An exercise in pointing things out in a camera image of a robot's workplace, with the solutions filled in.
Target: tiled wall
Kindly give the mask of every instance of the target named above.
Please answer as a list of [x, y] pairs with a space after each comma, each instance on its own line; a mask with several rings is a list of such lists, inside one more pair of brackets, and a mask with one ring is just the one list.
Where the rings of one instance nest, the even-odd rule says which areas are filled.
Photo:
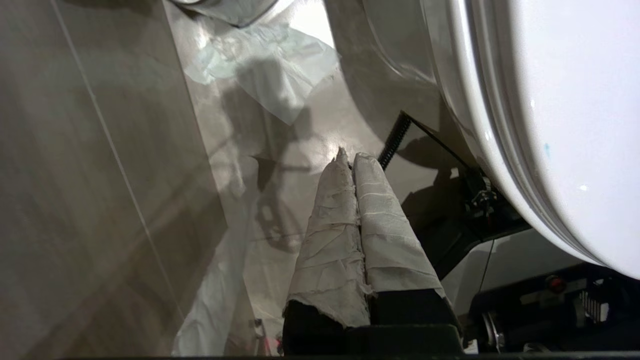
[[168, 355], [226, 230], [162, 3], [0, 12], [0, 357]]

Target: floor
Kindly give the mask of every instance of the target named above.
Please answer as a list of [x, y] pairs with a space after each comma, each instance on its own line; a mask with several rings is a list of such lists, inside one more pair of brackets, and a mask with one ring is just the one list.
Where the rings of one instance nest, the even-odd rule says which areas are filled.
[[[228, 30], [172, 3], [165, 8], [183, 68], [211, 38]], [[383, 61], [359, 0], [296, 0], [265, 22], [295, 25], [340, 54], [339, 66], [313, 89], [293, 125], [268, 113], [232, 79], [208, 85], [186, 80], [225, 217], [243, 234], [244, 283], [254, 315], [274, 338], [282, 328], [317, 181], [338, 146], [350, 158], [360, 151], [379, 153], [404, 110], [465, 161], [474, 160], [438, 89], [401, 77]], [[414, 226], [456, 211], [456, 166], [437, 144], [410, 128], [386, 173]]]

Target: toilet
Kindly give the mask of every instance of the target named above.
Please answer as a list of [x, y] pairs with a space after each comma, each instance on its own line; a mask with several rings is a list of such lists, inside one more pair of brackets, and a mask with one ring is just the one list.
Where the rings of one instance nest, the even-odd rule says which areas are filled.
[[364, 5], [389, 66], [439, 87], [477, 162], [538, 233], [640, 279], [640, 3]]

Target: black cable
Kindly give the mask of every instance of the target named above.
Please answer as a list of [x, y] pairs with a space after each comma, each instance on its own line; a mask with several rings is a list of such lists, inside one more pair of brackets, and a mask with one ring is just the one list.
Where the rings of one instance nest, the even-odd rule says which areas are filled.
[[402, 139], [406, 135], [407, 130], [409, 130], [409, 126], [411, 126], [411, 117], [409, 117], [404, 111], [400, 111], [400, 115], [398, 115], [394, 128], [391, 129], [391, 133], [387, 137], [385, 148], [382, 149], [382, 152], [378, 156], [378, 162], [380, 163], [380, 166], [382, 166], [382, 170], [387, 169], [389, 161], [394, 157], [400, 143], [402, 143]]
[[394, 124], [394, 128], [391, 130], [391, 133], [387, 137], [387, 141], [385, 142], [385, 147], [378, 156], [378, 162], [382, 166], [382, 170], [387, 169], [387, 165], [389, 165], [389, 161], [394, 157], [394, 154], [400, 147], [400, 143], [404, 136], [406, 135], [407, 130], [409, 130], [409, 126], [411, 123], [414, 123], [420, 130], [424, 131], [433, 141], [438, 143], [443, 149], [445, 149], [451, 156], [453, 156], [458, 162], [460, 162], [467, 170], [471, 169], [467, 163], [462, 160], [453, 150], [451, 150], [448, 146], [446, 146], [443, 142], [440, 141], [424, 124], [420, 123], [418, 120], [415, 120], [409, 114], [404, 111], [400, 111], [400, 115]]
[[438, 143], [438, 145], [442, 146], [443, 149], [445, 149], [449, 154], [451, 154], [451, 156], [456, 158], [456, 160], [458, 160], [458, 162], [460, 162], [467, 170], [471, 168], [469, 165], [467, 165], [467, 163], [465, 163], [464, 160], [462, 160], [462, 158], [460, 158], [455, 152], [453, 152], [453, 150], [451, 150], [448, 146], [446, 146], [443, 142], [441, 142], [440, 139], [438, 139], [429, 129], [427, 129], [427, 127], [424, 124], [422, 124], [418, 120], [415, 120], [414, 118], [409, 116], [409, 114], [406, 114], [404, 111], [402, 111], [401, 113], [404, 114], [409, 119], [411, 119], [411, 122], [413, 122], [417, 127], [419, 127], [420, 130], [424, 131], [427, 135], [429, 135], [429, 137], [432, 138], [433, 141]]
[[489, 250], [489, 256], [486, 258], [486, 264], [484, 265], [484, 271], [482, 272], [482, 280], [480, 280], [480, 287], [482, 289], [482, 285], [484, 284], [484, 277], [486, 276], [486, 270], [489, 268], [489, 261], [491, 261], [491, 254], [493, 253], [493, 246], [495, 245], [495, 240], [491, 240], [491, 249]]

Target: crumpled toilet paper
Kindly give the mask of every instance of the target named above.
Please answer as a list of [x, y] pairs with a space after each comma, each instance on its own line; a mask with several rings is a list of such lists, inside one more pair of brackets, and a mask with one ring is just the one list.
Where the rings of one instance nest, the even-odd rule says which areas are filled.
[[434, 289], [445, 297], [378, 160], [359, 153], [353, 172], [367, 283], [375, 292]]
[[290, 300], [314, 306], [345, 327], [369, 325], [364, 257], [353, 175], [343, 148], [324, 168], [289, 286]]
[[332, 47], [287, 25], [254, 24], [211, 39], [185, 73], [202, 84], [236, 78], [265, 109], [291, 125], [338, 60]]

